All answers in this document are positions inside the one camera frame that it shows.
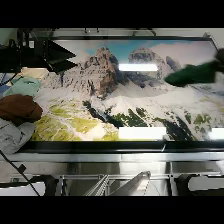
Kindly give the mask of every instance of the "television screen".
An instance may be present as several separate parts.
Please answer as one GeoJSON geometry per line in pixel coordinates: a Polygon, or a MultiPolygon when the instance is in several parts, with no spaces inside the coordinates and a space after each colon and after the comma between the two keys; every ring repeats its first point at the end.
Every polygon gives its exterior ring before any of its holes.
{"type": "MultiPolygon", "coordinates": [[[[70,59],[77,66],[42,78],[34,100],[43,116],[36,122],[32,141],[122,141],[121,130],[123,135],[124,130],[136,130],[136,136],[143,131],[144,136],[144,130],[152,127],[165,127],[163,137],[168,141],[203,141],[209,140],[212,128],[224,127],[222,74],[217,74],[216,83],[185,88],[164,82],[169,73],[187,64],[212,60],[216,48],[211,40],[56,43],[77,55],[70,59]]],[[[136,140],[133,133],[126,140],[136,140]]]]}

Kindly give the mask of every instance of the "sky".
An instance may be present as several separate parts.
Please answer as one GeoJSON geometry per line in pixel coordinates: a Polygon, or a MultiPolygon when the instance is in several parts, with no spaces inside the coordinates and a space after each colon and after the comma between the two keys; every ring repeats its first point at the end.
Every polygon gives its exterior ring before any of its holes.
{"type": "Polygon", "coordinates": [[[97,49],[107,47],[118,59],[119,63],[128,63],[129,54],[140,48],[150,48],[166,60],[170,56],[178,60],[182,66],[186,64],[201,64],[209,61],[215,54],[215,48],[209,41],[187,40],[69,40],[56,41],[62,47],[77,55],[73,62],[85,61],[89,55],[94,55],[97,49]]]}

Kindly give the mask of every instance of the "brown cloth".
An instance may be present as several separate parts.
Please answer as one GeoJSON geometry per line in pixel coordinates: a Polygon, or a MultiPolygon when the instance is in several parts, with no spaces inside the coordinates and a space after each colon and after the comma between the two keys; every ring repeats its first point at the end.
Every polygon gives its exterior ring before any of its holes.
{"type": "Polygon", "coordinates": [[[40,120],[42,112],[31,96],[15,94],[0,99],[0,118],[12,121],[16,126],[40,120]]]}

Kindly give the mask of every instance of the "dark green object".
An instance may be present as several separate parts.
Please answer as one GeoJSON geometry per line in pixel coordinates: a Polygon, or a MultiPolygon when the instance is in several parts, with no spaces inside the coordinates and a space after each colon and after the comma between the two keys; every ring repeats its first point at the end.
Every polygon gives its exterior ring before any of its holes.
{"type": "Polygon", "coordinates": [[[184,87],[188,84],[213,83],[219,62],[212,61],[202,65],[187,65],[186,68],[168,75],[165,81],[173,86],[184,87]]]}

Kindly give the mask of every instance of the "black border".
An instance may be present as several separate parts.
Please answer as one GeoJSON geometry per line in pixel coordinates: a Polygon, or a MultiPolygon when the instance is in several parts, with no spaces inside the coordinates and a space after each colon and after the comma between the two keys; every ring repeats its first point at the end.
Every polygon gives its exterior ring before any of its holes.
{"type": "MultiPolygon", "coordinates": [[[[179,36],[59,36],[51,40],[189,40],[210,41],[210,37],[179,37],[179,36]]],[[[41,154],[125,154],[125,153],[189,153],[189,152],[223,152],[224,141],[157,141],[157,142],[63,142],[63,141],[29,141],[20,153],[41,154]]]]}

